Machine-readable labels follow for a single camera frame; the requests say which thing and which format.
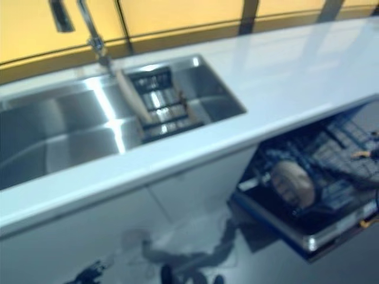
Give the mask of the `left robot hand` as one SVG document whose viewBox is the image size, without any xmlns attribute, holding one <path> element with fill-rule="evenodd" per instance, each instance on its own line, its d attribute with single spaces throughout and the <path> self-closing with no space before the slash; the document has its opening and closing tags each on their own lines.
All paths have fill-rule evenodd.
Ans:
<svg viewBox="0 0 379 284">
<path fill-rule="evenodd" d="M 97 284 L 100 283 L 100 277 L 110 267 L 109 263 L 96 261 L 92 265 L 80 272 L 73 281 L 80 284 Z"/>
</svg>

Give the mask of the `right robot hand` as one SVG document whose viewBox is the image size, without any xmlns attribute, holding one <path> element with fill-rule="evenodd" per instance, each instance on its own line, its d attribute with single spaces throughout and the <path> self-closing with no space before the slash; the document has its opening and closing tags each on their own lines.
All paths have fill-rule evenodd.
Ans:
<svg viewBox="0 0 379 284">
<path fill-rule="evenodd" d="M 351 154 L 351 159 L 353 161 L 356 160 L 371 160 L 374 162 L 375 160 L 378 160 L 378 147 L 372 149 L 372 150 L 364 150 L 364 151 L 356 151 Z M 370 168 L 367 167 L 366 164 L 363 166 L 360 166 L 359 169 L 355 169 L 354 173 L 357 176 L 364 176 L 366 178 L 375 176 L 375 173 L 370 172 Z"/>
</svg>

